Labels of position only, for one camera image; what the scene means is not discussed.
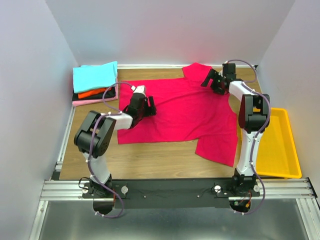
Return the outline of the red t shirt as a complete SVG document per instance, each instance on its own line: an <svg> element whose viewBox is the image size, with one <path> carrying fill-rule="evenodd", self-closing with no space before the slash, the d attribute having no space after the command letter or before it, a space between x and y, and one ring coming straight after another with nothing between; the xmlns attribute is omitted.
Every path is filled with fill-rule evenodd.
<svg viewBox="0 0 320 240"><path fill-rule="evenodd" d="M229 95L213 93L201 84L212 67L193 63L182 68L183 77L134 80L153 96L156 115L137 126L117 132L118 144L183 142L197 140L195 153L232 167L237 149L237 115Z"/></svg>

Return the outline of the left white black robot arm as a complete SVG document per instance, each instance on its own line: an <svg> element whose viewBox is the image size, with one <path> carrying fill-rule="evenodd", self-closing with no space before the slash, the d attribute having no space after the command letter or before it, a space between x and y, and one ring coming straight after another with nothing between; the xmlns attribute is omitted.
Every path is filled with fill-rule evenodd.
<svg viewBox="0 0 320 240"><path fill-rule="evenodd" d="M87 114L74 137L74 144L83 154L90 172L89 184L81 188L84 194L105 198L114 193L106 160L113 132L133 129L143 118L156 114L154 98L137 92L119 113L103 114L92 110Z"/></svg>

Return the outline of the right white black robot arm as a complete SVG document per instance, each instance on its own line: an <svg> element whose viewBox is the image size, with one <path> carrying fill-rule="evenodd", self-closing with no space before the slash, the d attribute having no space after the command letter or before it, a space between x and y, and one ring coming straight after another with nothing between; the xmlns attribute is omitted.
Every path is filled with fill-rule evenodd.
<svg viewBox="0 0 320 240"><path fill-rule="evenodd" d="M238 125L241 128L242 143L239 162L225 191L233 196L251 193L258 174L256 162L261 138L270 123L270 97L251 89L242 79L237 78L236 65L226 62L222 72L211 69L201 84L210 86L219 95L231 94L240 101Z"/></svg>

